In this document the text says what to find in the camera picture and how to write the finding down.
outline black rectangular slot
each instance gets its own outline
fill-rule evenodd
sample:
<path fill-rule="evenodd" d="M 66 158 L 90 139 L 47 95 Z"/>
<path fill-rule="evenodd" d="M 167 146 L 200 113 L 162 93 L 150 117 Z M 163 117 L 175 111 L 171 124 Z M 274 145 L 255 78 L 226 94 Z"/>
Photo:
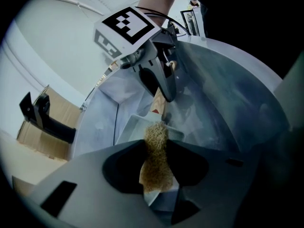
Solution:
<path fill-rule="evenodd" d="M 50 215 L 57 217 L 76 186 L 76 183 L 63 181 L 40 205 L 41 208 Z"/>
<path fill-rule="evenodd" d="M 227 163 L 227 164 L 230 164 L 230 165 L 234 165 L 234 166 L 236 166 L 236 167 L 242 167 L 243 164 L 244 164 L 244 162 L 239 161 L 239 160 L 235 160 L 235 159 L 232 159 L 232 158 L 227 159 L 227 160 L 226 160 L 226 163 Z"/>

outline black cable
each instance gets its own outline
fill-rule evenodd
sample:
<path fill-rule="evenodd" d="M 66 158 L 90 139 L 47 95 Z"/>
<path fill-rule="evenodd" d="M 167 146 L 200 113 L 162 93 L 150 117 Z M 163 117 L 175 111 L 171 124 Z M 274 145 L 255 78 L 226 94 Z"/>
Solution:
<path fill-rule="evenodd" d="M 146 15 L 158 15 L 159 17 L 164 17 L 166 19 L 168 19 L 169 21 L 172 21 L 174 23 L 176 23 L 177 25 L 179 25 L 184 31 L 187 32 L 188 35 L 191 35 L 190 32 L 185 28 L 183 27 L 179 22 L 177 22 L 176 20 L 170 18 L 169 16 L 165 15 L 164 13 L 161 13 L 159 11 L 156 11 L 156 10 L 152 10 L 152 9 L 146 9 L 146 8 L 143 8 L 143 7 L 136 7 L 138 9 L 141 9 L 141 10 L 147 10 L 147 11 L 151 11 L 151 12 L 155 12 L 155 13 L 159 13 L 159 14 L 153 14 L 153 13 L 144 13 Z"/>
<path fill-rule="evenodd" d="M 119 108 L 119 105 L 117 106 L 116 117 L 115 117 L 113 145 L 115 145 L 115 130 L 116 130 L 116 121 L 117 121 L 118 108 Z"/>
<path fill-rule="evenodd" d="M 151 12 L 154 12 L 154 13 L 159 13 L 159 14 L 161 14 L 161 15 L 163 15 L 163 16 L 167 16 L 167 15 L 165 15 L 164 13 L 161 13 L 161 12 L 159 12 L 159 11 L 156 11 L 156 10 L 152 10 L 152 9 L 146 9 L 146 8 L 142 8 L 142 7 L 136 7 L 136 8 L 138 8 L 138 9 L 141 9 L 141 10 L 148 10 L 148 11 L 151 11 Z"/>
<path fill-rule="evenodd" d="M 166 19 L 168 19 L 169 21 L 172 21 L 172 22 L 176 23 L 178 26 L 180 26 L 184 31 L 187 32 L 187 34 L 188 34 L 189 36 L 191 35 L 190 32 L 189 32 L 185 27 L 183 27 L 179 22 L 177 22 L 176 20 L 170 18 L 170 17 L 167 16 L 167 15 L 162 15 L 162 14 L 157 14 L 157 13 L 145 13 L 145 15 L 154 15 L 154 16 L 157 16 L 157 17 L 166 18 Z"/>

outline white wall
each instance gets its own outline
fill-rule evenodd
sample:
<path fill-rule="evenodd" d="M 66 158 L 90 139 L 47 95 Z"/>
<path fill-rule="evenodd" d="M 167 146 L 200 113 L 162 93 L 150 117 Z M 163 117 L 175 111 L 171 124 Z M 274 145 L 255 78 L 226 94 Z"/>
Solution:
<path fill-rule="evenodd" d="M 79 107 L 82 105 L 86 96 L 75 90 L 41 59 L 24 38 L 14 20 L 2 41 L 2 45 L 8 55 L 11 55 L 10 59 L 13 59 L 14 66 L 31 84 L 43 88 L 50 85 L 69 102 Z"/>
<path fill-rule="evenodd" d="M 93 42 L 94 22 L 100 18 L 97 13 L 67 2 L 30 0 L 15 20 L 41 59 L 87 96 L 108 68 L 108 61 Z"/>
<path fill-rule="evenodd" d="M 19 103 L 30 92 L 35 100 L 42 86 L 31 84 L 14 67 L 3 46 L 0 47 L 0 129 L 16 138 L 24 120 Z"/>

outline person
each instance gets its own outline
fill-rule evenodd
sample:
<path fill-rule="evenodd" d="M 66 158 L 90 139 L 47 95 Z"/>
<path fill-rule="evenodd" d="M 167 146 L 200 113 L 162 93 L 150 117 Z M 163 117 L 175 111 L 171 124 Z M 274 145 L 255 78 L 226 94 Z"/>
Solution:
<path fill-rule="evenodd" d="M 284 77 L 303 42 L 302 0 L 198 0 L 206 36 L 253 55 Z M 168 14 L 174 0 L 140 0 Z M 153 17 L 161 26 L 164 19 Z"/>
<path fill-rule="evenodd" d="M 192 10 L 193 8 L 199 8 L 200 5 L 197 0 L 190 0 L 190 3 L 187 6 L 187 10 Z M 187 13 L 187 20 L 189 24 L 189 28 L 191 30 L 191 34 L 196 36 L 195 26 L 192 18 L 192 13 Z"/>
<path fill-rule="evenodd" d="M 188 5 L 188 7 L 187 7 L 187 10 L 192 10 L 193 8 L 199 8 L 200 7 L 200 5 L 199 5 L 199 3 L 198 3 L 198 1 L 197 0 L 190 0 L 190 3 L 189 3 L 189 5 Z"/>
<path fill-rule="evenodd" d="M 171 26 L 174 27 L 174 31 L 175 31 L 175 34 L 176 34 L 176 35 L 180 33 L 180 30 L 173 24 L 172 21 L 169 20 L 169 21 L 168 21 L 167 28 L 169 28 L 169 27 L 171 27 Z"/>

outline black bracket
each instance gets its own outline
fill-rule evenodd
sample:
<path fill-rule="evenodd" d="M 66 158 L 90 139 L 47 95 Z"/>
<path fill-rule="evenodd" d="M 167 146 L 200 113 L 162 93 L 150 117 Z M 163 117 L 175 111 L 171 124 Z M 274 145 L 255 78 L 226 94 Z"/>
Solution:
<path fill-rule="evenodd" d="M 32 105 L 30 92 L 28 92 L 19 106 L 27 122 L 65 142 L 72 143 L 74 141 L 75 128 L 68 127 L 49 117 L 51 104 L 47 94 L 40 95 Z"/>

